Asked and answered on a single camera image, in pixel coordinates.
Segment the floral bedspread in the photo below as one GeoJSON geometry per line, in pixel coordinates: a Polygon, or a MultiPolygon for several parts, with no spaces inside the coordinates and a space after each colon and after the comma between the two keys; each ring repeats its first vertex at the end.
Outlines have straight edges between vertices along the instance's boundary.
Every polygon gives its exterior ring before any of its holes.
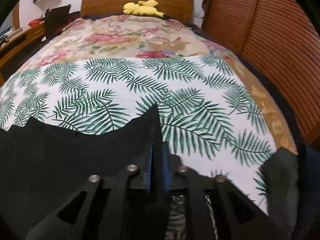
{"type": "Polygon", "coordinates": [[[217,54],[25,67],[0,89],[0,127],[24,126],[33,116],[101,134],[124,126],[154,103],[172,153],[201,174],[226,174],[266,211],[259,166],[276,145],[252,96],[217,54]]]}
{"type": "Polygon", "coordinates": [[[63,29],[22,67],[97,58],[169,58],[209,54],[221,47],[198,37],[176,20],[133,15],[100,20],[79,18],[63,29]]]}

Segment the green fern leaf pattern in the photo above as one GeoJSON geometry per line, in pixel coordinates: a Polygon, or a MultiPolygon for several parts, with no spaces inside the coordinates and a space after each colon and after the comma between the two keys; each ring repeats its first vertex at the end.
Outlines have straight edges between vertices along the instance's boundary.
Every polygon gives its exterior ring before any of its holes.
{"type": "Polygon", "coordinates": [[[260,169],[260,171],[256,171],[257,175],[259,176],[259,179],[254,179],[254,181],[258,184],[256,189],[260,190],[261,193],[259,193],[259,196],[268,196],[269,194],[269,187],[268,187],[268,180],[267,177],[265,176],[263,170],[260,169]]]}
{"type": "Polygon", "coordinates": [[[189,114],[193,111],[194,106],[198,106],[204,100],[204,94],[200,89],[187,88],[179,89],[170,93],[169,96],[159,104],[159,109],[163,111],[170,111],[173,114],[189,114]]]}
{"type": "Polygon", "coordinates": [[[205,132],[207,128],[198,127],[197,121],[194,121],[191,116],[169,114],[168,117],[165,117],[162,115],[160,123],[164,141],[173,142],[175,154],[178,152],[178,147],[182,153],[186,148],[188,155],[193,149],[194,152],[198,151],[202,157],[205,153],[211,160],[211,155],[215,156],[215,151],[219,150],[216,140],[210,133],[205,132]]]}
{"type": "Polygon", "coordinates": [[[11,93],[5,99],[0,99],[0,128],[4,128],[7,120],[14,111],[14,100],[17,93],[11,90],[11,93]]]}
{"type": "Polygon", "coordinates": [[[257,184],[256,189],[260,191],[260,193],[258,195],[263,196],[263,198],[260,200],[260,202],[257,203],[257,205],[260,206],[264,200],[266,200],[265,203],[268,203],[268,196],[270,194],[270,189],[269,189],[269,185],[268,185],[268,179],[265,176],[263,169],[260,168],[260,170],[256,171],[256,173],[259,176],[259,179],[253,178],[253,180],[257,184]]]}
{"type": "Polygon", "coordinates": [[[63,119],[57,119],[58,127],[63,127],[71,130],[76,130],[85,133],[94,133],[91,129],[92,123],[88,123],[87,118],[83,118],[81,114],[66,115],[63,119]]]}
{"type": "Polygon", "coordinates": [[[255,127],[258,134],[261,132],[262,134],[266,134],[268,132],[266,121],[259,109],[259,107],[255,103],[251,103],[246,111],[239,112],[237,114],[248,114],[247,120],[251,121],[251,126],[255,127]]]}
{"type": "Polygon", "coordinates": [[[63,79],[59,87],[59,92],[69,94],[69,93],[74,93],[76,91],[81,91],[81,90],[86,91],[88,87],[89,85],[84,83],[84,81],[80,77],[63,79]]]}
{"type": "MultiPolygon", "coordinates": [[[[92,59],[86,62],[84,68],[87,70],[86,79],[91,81],[103,81],[107,85],[120,79],[118,67],[124,62],[124,59],[105,58],[92,59]]],[[[129,76],[134,76],[135,68],[130,68],[129,76]]]]}
{"type": "Polygon", "coordinates": [[[39,75],[40,75],[40,69],[38,69],[38,68],[36,68],[36,69],[27,68],[27,69],[23,70],[19,75],[20,81],[18,83],[18,87],[22,88],[22,87],[27,86],[28,84],[30,84],[34,80],[36,80],[39,75]]]}
{"type": "Polygon", "coordinates": [[[231,86],[236,85],[236,81],[231,78],[227,78],[224,75],[220,75],[219,73],[216,75],[209,75],[203,80],[203,83],[209,85],[211,88],[221,89],[221,88],[230,88],[231,86]]]}
{"type": "Polygon", "coordinates": [[[131,80],[128,80],[127,87],[130,86],[130,91],[134,90],[137,93],[137,90],[141,93],[148,93],[154,90],[167,90],[168,85],[159,83],[157,80],[144,76],[144,77],[136,77],[131,80]]]}
{"type": "Polygon", "coordinates": [[[125,108],[113,103],[115,92],[110,89],[91,93],[77,91],[58,101],[53,111],[59,126],[86,133],[101,134],[125,125],[125,108]]]}
{"type": "Polygon", "coordinates": [[[62,115],[66,115],[67,113],[72,113],[75,107],[75,101],[79,100],[81,97],[85,96],[86,92],[84,90],[75,91],[75,93],[70,93],[68,96],[62,98],[58,101],[58,104],[55,106],[55,110],[53,110],[53,115],[49,117],[55,116],[57,119],[62,118],[62,115]]]}
{"type": "Polygon", "coordinates": [[[119,104],[105,104],[92,112],[88,121],[94,123],[92,129],[96,134],[118,129],[128,122],[125,116],[129,115],[123,112],[126,109],[118,106],[119,104]]]}
{"type": "Polygon", "coordinates": [[[31,94],[24,98],[16,108],[14,114],[16,118],[13,124],[24,126],[31,116],[44,121],[45,114],[48,113],[48,107],[45,102],[49,96],[49,92],[42,92],[38,95],[31,94]]]}
{"type": "Polygon", "coordinates": [[[14,88],[17,86],[17,79],[19,78],[20,73],[16,72],[13,74],[10,79],[2,86],[2,90],[5,91],[5,96],[8,96],[12,93],[14,88]]]}
{"type": "Polygon", "coordinates": [[[159,79],[164,80],[184,80],[190,82],[193,79],[205,78],[201,67],[183,58],[159,58],[144,59],[141,63],[144,67],[154,69],[153,72],[159,79]]]}
{"type": "Polygon", "coordinates": [[[129,59],[121,59],[119,62],[113,64],[114,70],[118,73],[120,80],[129,80],[135,76],[137,72],[137,64],[129,59]]]}
{"type": "Polygon", "coordinates": [[[215,136],[220,146],[227,148],[235,139],[233,125],[229,122],[231,118],[224,112],[225,109],[217,106],[219,104],[207,101],[199,104],[191,114],[194,114],[193,120],[198,121],[198,126],[207,127],[207,132],[215,136]]]}
{"type": "Polygon", "coordinates": [[[217,54],[208,54],[200,56],[201,62],[204,64],[202,67],[208,65],[216,67],[224,75],[232,76],[232,68],[217,54]]]}
{"type": "Polygon", "coordinates": [[[44,78],[40,84],[51,87],[68,80],[77,70],[79,65],[74,62],[51,64],[44,70],[44,78]]]}
{"type": "Polygon", "coordinates": [[[236,85],[232,89],[226,91],[223,95],[223,98],[226,99],[228,106],[233,109],[229,115],[234,111],[244,111],[247,109],[247,106],[250,104],[249,96],[246,89],[242,85],[236,85]]]}
{"type": "Polygon", "coordinates": [[[235,138],[232,153],[235,154],[236,160],[239,158],[241,165],[245,162],[248,167],[250,163],[254,165],[263,163],[273,154],[268,141],[259,139],[252,131],[247,136],[247,130],[235,138]]]}
{"type": "Polygon", "coordinates": [[[158,111],[160,114],[170,113],[171,109],[164,104],[164,101],[169,100],[172,91],[154,91],[146,95],[145,97],[141,97],[142,102],[136,101],[138,107],[136,107],[138,116],[143,115],[152,105],[158,105],[158,111]]]}
{"type": "Polygon", "coordinates": [[[23,91],[23,95],[25,96],[32,96],[32,95],[36,95],[39,91],[38,88],[38,83],[34,82],[34,83],[30,83],[27,85],[27,87],[24,89],[23,91]]]}

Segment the metal screw head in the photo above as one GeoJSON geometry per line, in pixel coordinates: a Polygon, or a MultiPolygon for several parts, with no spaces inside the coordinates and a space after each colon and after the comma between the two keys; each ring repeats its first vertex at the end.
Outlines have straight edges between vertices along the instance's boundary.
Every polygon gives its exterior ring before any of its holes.
{"type": "Polygon", "coordinates": [[[215,176],[215,179],[217,182],[225,182],[227,181],[227,178],[225,176],[223,176],[222,174],[219,174],[217,176],[215,176]]]}
{"type": "Polygon", "coordinates": [[[99,181],[99,179],[100,179],[100,177],[98,175],[91,175],[89,177],[89,181],[91,181],[91,182],[97,182],[97,181],[99,181]]]}
{"type": "Polygon", "coordinates": [[[138,169],[137,165],[131,164],[127,166],[128,171],[136,171],[138,169]]]}
{"type": "Polygon", "coordinates": [[[178,168],[178,171],[179,172],[186,172],[188,171],[189,168],[187,166],[184,166],[184,165],[181,165],[179,168],[178,168]]]}

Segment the black fabric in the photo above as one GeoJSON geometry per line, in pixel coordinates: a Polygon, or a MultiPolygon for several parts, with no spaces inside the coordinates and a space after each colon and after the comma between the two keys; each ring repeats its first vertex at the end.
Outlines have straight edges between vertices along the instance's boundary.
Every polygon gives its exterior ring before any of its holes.
{"type": "Polygon", "coordinates": [[[65,28],[66,26],[68,26],[70,23],[72,23],[73,21],[75,21],[78,18],[80,18],[80,11],[76,11],[76,12],[70,13],[69,16],[68,16],[68,20],[65,23],[63,23],[62,25],[60,25],[54,31],[53,38],[55,38],[56,36],[60,35],[62,33],[63,28],[65,28]]]}
{"type": "Polygon", "coordinates": [[[268,215],[291,239],[298,212],[297,157],[280,147],[265,161],[261,172],[268,185],[268,215]]]}
{"type": "Polygon", "coordinates": [[[155,118],[153,107],[103,135],[81,134],[34,118],[25,127],[0,130],[0,226],[2,222],[7,232],[24,239],[90,175],[114,175],[138,156],[147,156],[155,118]]]}
{"type": "MultiPolygon", "coordinates": [[[[205,38],[209,41],[215,42],[219,44],[215,39],[211,38],[210,36],[206,35],[203,31],[199,28],[194,26],[190,26],[194,33],[202,38],[205,38]]],[[[269,94],[272,96],[278,107],[280,108],[285,120],[288,123],[288,127],[292,134],[293,140],[297,146],[304,143],[303,137],[300,133],[300,130],[297,125],[297,121],[295,119],[294,111],[290,107],[288,101],[284,98],[284,96],[280,93],[277,87],[259,70],[253,67],[248,61],[242,58],[240,55],[237,55],[239,60],[245,67],[261,82],[261,84],[266,88],[269,94]]]]}
{"type": "Polygon", "coordinates": [[[308,146],[298,149],[299,205],[294,240],[318,240],[320,236],[320,154],[308,146]]]}
{"type": "Polygon", "coordinates": [[[71,5],[47,9],[44,17],[44,35],[51,40],[55,31],[68,24],[71,5]]]}

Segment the wooden wardrobe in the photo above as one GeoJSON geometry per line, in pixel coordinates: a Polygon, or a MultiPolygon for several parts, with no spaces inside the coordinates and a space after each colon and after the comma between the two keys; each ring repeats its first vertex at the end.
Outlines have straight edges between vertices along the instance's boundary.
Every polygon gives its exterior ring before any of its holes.
{"type": "Polygon", "coordinates": [[[320,134],[320,38],[295,0],[208,0],[202,28],[268,77],[307,144],[320,134]]]}

